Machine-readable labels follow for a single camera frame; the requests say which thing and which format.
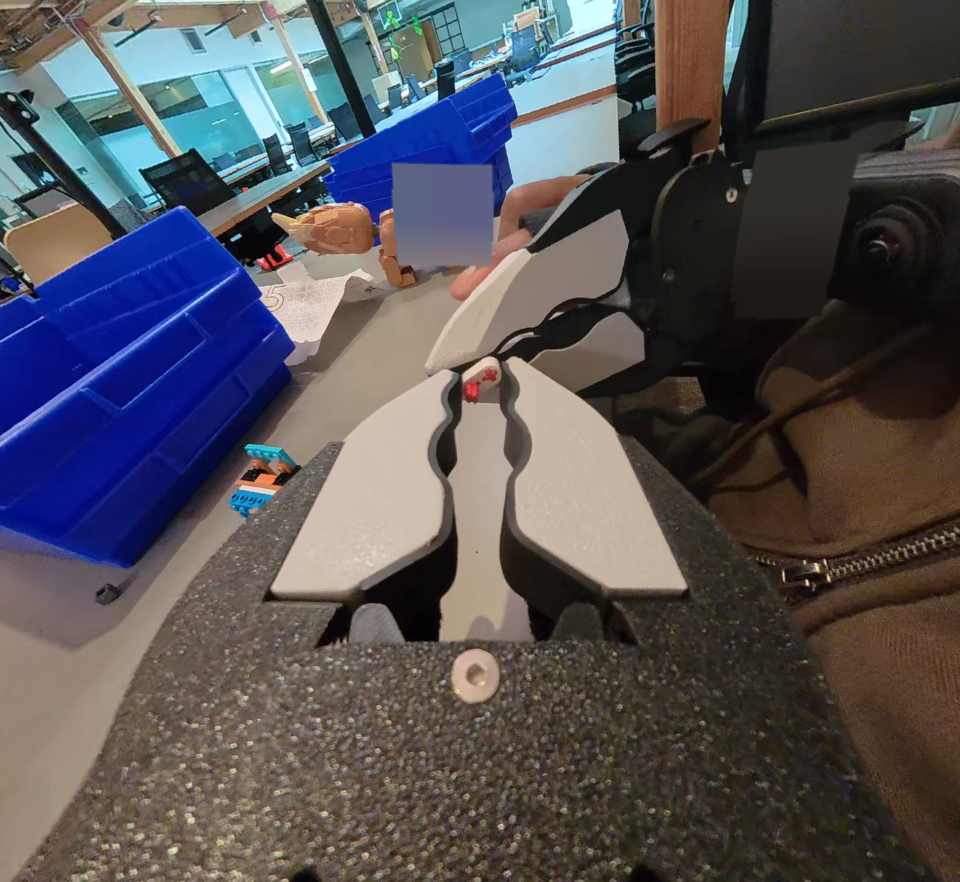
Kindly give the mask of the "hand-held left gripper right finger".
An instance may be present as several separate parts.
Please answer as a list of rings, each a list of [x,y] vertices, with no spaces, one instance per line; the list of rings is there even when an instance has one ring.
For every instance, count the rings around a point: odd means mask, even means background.
[[[614,427],[524,360],[503,363],[503,574],[543,616],[680,598],[685,576]]]

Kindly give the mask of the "wooden pillar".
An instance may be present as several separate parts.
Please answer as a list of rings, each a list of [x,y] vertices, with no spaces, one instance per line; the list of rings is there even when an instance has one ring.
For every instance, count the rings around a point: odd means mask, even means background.
[[[659,130],[706,119],[694,155],[719,146],[730,0],[654,0],[655,112]]]

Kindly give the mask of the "person's right hand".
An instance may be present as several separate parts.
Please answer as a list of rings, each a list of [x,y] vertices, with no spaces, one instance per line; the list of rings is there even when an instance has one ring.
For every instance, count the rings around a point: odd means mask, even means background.
[[[488,265],[472,265],[466,268],[450,285],[451,296],[458,301],[467,300],[493,270],[512,252],[527,246],[539,232],[530,230],[525,218],[532,213],[553,209],[591,175],[577,172],[515,186],[507,193],[501,207],[496,241],[493,244]]]

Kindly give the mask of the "blue orange toy brick assembly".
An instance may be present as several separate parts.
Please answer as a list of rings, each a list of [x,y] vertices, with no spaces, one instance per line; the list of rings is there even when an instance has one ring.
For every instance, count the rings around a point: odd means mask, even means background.
[[[280,446],[250,443],[244,451],[249,465],[236,481],[228,505],[238,515],[248,518],[281,492],[302,467]]]

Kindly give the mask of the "toy axle with orange ends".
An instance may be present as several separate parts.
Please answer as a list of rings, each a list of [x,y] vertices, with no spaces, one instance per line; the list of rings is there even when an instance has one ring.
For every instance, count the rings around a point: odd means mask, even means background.
[[[501,362],[495,356],[486,356],[469,365],[461,374],[462,399],[477,403],[489,390],[499,386],[502,380]]]

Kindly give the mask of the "long wooden office table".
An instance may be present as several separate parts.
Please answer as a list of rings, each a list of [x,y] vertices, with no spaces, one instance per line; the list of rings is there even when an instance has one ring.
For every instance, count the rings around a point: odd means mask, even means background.
[[[328,160],[311,166],[296,168],[282,175],[273,176],[258,183],[246,192],[197,216],[201,225],[214,237],[226,234],[259,211],[268,208],[277,200],[289,196],[307,181],[323,178],[333,171]]]

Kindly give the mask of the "black light stand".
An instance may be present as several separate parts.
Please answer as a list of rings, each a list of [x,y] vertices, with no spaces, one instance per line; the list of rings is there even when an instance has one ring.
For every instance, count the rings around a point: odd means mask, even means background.
[[[113,240],[126,235],[128,230],[102,204],[100,198],[90,190],[87,184],[78,177],[62,156],[58,154],[54,146],[36,130],[36,123],[40,120],[40,115],[32,108],[32,103],[26,95],[26,90],[1,93],[1,115],[4,123],[29,145],[46,168],[62,184],[66,193],[90,212]]]

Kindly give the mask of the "printed paper sheet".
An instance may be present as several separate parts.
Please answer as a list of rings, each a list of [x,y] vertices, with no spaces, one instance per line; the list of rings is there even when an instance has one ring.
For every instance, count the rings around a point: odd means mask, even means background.
[[[317,353],[342,302],[366,301],[385,294],[363,269],[317,279],[302,262],[294,262],[283,265],[278,278],[278,283],[261,288],[261,300],[294,345],[285,360],[288,368]]]

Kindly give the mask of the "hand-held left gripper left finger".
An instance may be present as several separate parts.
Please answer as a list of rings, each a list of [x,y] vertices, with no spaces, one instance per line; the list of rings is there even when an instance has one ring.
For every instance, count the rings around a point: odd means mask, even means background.
[[[458,536],[460,377],[442,370],[347,436],[270,585],[282,601],[386,607],[403,631],[438,636]]]

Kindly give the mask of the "large black screen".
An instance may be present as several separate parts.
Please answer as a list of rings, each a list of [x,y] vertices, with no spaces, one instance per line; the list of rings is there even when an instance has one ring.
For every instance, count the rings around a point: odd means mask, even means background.
[[[747,0],[726,148],[958,102],[959,0]]]

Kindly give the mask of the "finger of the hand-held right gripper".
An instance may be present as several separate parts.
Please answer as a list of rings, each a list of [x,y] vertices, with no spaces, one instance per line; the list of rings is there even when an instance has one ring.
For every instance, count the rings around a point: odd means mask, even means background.
[[[573,393],[590,389],[645,360],[645,333],[623,310],[556,312],[511,338],[505,359],[518,358]]]
[[[571,300],[599,300],[619,286],[629,236],[619,211],[533,251],[511,252],[462,302],[426,362],[435,375],[495,354]]]

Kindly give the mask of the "brown toy brick model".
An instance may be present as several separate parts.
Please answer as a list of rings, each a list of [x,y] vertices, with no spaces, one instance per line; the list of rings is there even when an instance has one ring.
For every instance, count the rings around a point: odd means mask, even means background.
[[[363,254],[378,243],[378,261],[387,282],[395,288],[416,285],[413,266],[401,264],[394,210],[372,216],[356,202],[324,204],[295,217],[272,213],[271,220],[293,241],[319,254]]]

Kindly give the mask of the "black office chair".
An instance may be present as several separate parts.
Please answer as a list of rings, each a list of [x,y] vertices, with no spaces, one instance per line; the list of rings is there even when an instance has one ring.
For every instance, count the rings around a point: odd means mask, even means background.
[[[167,209],[183,206],[196,217],[237,196],[195,148],[154,166],[140,168],[139,174]],[[277,245],[283,246],[283,238],[285,233],[272,221],[266,208],[217,240],[239,262],[252,266]]]
[[[614,73],[618,99],[631,109],[645,108],[656,94],[655,24],[652,21],[618,29]]]

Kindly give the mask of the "black metal post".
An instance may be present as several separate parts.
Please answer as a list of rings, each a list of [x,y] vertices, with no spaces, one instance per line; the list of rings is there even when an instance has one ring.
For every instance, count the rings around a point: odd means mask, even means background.
[[[364,138],[375,135],[377,133],[376,125],[366,106],[349,60],[344,53],[340,36],[333,24],[325,0],[305,0],[305,2],[361,135]]]

